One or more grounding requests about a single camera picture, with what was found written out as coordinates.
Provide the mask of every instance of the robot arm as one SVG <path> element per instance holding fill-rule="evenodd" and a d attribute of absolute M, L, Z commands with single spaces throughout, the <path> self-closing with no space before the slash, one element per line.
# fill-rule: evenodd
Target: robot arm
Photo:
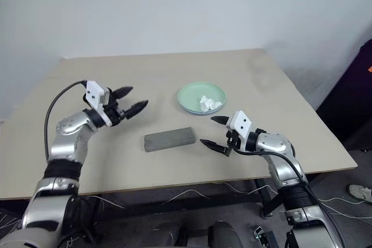
<path fill-rule="evenodd" d="M 201 139 L 208 148 L 226 156 L 232 150 L 243 155 L 259 155 L 267 161 L 278 189 L 274 199 L 284 204 L 287 221 L 293 225 L 287 234 L 290 248 L 344 247 L 338 228 L 312 194 L 306 175 L 294 157 L 294 148 L 285 136 L 254 130 L 243 111 L 235 112 L 232 117 L 214 116 L 212 120 L 226 125 L 228 141 L 225 147 Z"/>
<path fill-rule="evenodd" d="M 51 150 L 46 150 L 48 165 L 22 218 L 22 229 L 1 239 L 1 248 L 55 248 L 63 236 L 87 230 L 79 219 L 81 200 L 78 188 L 88 141 L 98 128 L 118 125 L 125 118 L 132 118 L 148 101 L 138 102 L 124 111 L 119 108 L 117 100 L 127 95 L 132 87 L 111 91 L 95 81 L 83 84 L 86 86 L 83 100 L 91 108 L 57 124 Z"/>

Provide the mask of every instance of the shoe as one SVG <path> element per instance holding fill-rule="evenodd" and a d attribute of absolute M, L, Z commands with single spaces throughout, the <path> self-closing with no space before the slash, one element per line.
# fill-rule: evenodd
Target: shoe
<path fill-rule="evenodd" d="M 349 184 L 346 186 L 349 195 L 358 200 L 365 200 L 372 203 L 372 189 L 360 185 Z"/>

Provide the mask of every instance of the white tissue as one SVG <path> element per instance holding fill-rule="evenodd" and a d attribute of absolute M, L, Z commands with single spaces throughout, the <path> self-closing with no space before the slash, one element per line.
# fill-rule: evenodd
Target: white tissue
<path fill-rule="evenodd" d="M 221 102 L 215 102 L 212 99 L 208 99 L 205 95 L 203 95 L 200 100 L 200 108 L 204 113 L 206 113 L 208 110 L 215 110 L 221 105 Z"/>

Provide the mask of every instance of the beige tabletop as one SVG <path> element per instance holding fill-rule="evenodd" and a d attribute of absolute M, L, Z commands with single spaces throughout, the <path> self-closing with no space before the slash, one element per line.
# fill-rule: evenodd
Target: beige tabletop
<path fill-rule="evenodd" d="M 148 99 L 139 115 L 115 127 L 103 127 L 88 145 L 80 193 L 124 191 L 268 177 L 265 160 L 213 152 L 193 145 L 147 153 L 144 135 L 192 127 L 197 139 L 226 143 L 226 128 L 211 116 L 189 114 L 177 103 L 177 91 L 193 81 L 210 81 L 227 94 L 214 115 L 243 110 L 255 127 L 284 134 L 293 143 L 306 173 L 343 170 L 356 163 L 302 98 L 282 70 L 261 50 L 91 57 L 62 60 L 7 120 L 0 136 L 0 198 L 29 197 L 46 166 L 43 148 L 45 112 L 71 82 L 95 80 L 116 89 L 134 89 L 120 101 L 128 109 Z M 83 110 L 84 88 L 77 86 L 56 104 L 49 139 L 62 118 Z"/>

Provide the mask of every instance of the green plate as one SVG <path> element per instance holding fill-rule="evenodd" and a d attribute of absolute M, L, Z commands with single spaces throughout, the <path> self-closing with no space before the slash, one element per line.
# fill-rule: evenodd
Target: green plate
<path fill-rule="evenodd" d="M 222 106 L 204 113 L 200 108 L 200 99 L 203 95 L 215 102 L 221 102 Z M 226 102 L 225 92 L 218 85 L 205 81 L 196 81 L 185 85 L 179 90 L 177 97 L 178 102 L 186 111 L 199 116 L 217 112 Z"/>

